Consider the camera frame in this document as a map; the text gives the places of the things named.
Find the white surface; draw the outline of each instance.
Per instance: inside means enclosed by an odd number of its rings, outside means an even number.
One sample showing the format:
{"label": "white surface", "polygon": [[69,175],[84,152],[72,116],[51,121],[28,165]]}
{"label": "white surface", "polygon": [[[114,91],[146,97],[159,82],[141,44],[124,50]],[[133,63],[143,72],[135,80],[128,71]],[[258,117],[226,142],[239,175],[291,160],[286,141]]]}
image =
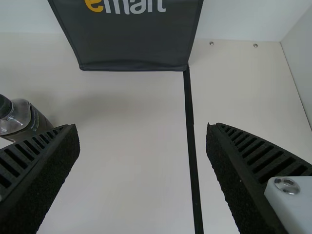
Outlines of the white surface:
{"label": "white surface", "polygon": [[282,40],[303,107],[312,124],[312,7]]}
{"label": "white surface", "polygon": [[310,234],[312,230],[312,176],[290,176],[300,192],[296,195],[280,191],[274,184],[276,177],[269,179],[265,197],[289,234]]}
{"label": "white surface", "polygon": [[281,41],[312,0],[204,0],[197,37]]}
{"label": "white surface", "polygon": [[83,72],[64,35],[0,37],[0,93],[80,138],[38,234],[194,233],[182,73]]}
{"label": "white surface", "polygon": [[[312,0],[204,0],[196,36],[281,41],[311,4]],[[47,0],[3,0],[0,32],[62,30]]]}
{"label": "white surface", "polygon": [[312,163],[312,132],[280,43],[197,40],[190,60],[205,233],[238,233],[206,155],[207,123],[262,137]]}

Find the metal screw head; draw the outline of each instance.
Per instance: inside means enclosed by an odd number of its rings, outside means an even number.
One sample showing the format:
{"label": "metal screw head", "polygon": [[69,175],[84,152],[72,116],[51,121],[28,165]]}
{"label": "metal screw head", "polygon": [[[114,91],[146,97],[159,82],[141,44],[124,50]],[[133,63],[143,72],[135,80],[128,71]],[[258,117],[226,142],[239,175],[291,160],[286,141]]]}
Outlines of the metal screw head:
{"label": "metal screw head", "polygon": [[274,180],[275,186],[282,192],[290,195],[296,195],[300,192],[299,185],[287,177],[278,177]]}

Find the black foam pad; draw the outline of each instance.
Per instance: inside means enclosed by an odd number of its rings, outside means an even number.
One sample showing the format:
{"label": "black foam pad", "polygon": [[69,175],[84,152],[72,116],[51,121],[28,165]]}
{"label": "black foam pad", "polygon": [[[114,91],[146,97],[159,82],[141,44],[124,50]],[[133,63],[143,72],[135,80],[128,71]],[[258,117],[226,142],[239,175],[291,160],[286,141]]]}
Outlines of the black foam pad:
{"label": "black foam pad", "polygon": [[80,153],[75,125],[0,150],[0,233],[35,234]]}
{"label": "black foam pad", "polygon": [[312,165],[255,135],[222,123],[207,129],[207,156],[242,234],[286,234],[264,196],[275,176],[312,176]]}

